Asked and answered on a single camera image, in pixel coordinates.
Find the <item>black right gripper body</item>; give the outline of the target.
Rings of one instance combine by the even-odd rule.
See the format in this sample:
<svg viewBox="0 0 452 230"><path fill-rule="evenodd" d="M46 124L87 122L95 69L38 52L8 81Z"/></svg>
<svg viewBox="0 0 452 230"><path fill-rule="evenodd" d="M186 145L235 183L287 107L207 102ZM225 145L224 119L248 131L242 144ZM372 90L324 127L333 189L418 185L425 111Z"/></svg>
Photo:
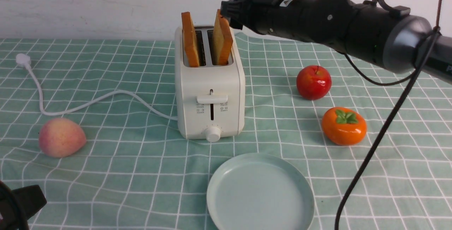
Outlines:
<svg viewBox="0 0 452 230"><path fill-rule="evenodd" d="M229 0L221 2L220 14L233 29L247 28L258 35L311 43L307 18L315 1Z"/></svg>

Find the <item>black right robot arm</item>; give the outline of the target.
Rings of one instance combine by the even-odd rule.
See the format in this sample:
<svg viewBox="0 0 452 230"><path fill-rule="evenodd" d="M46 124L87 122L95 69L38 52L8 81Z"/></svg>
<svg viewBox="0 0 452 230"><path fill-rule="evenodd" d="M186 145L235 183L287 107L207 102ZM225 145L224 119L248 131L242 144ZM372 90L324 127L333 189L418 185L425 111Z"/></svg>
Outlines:
<svg viewBox="0 0 452 230"><path fill-rule="evenodd" d="M433 38L425 18L351 0L229 0L220 13L233 29L322 44L396 74L417 67Z"/></svg>

